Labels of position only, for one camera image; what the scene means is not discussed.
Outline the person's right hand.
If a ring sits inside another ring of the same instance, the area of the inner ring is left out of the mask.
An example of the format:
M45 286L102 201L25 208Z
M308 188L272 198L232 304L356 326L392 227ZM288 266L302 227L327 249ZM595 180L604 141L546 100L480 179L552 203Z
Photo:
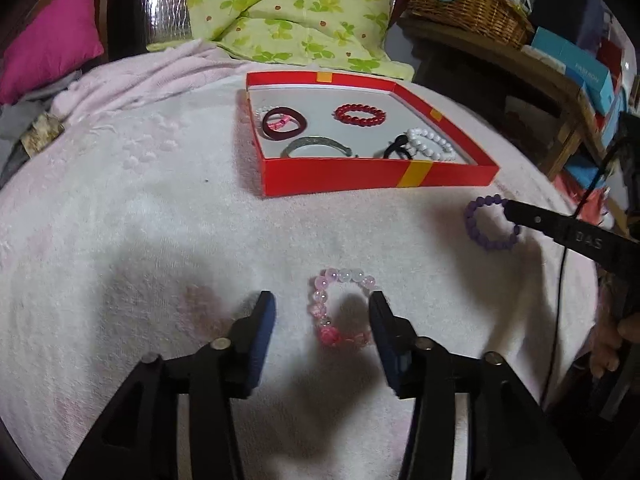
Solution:
M608 312L601 313L594 326L591 339L590 372L596 379L605 372L615 372L620 365L617 351L624 341L638 344L640 341L640 318L638 314L615 323Z

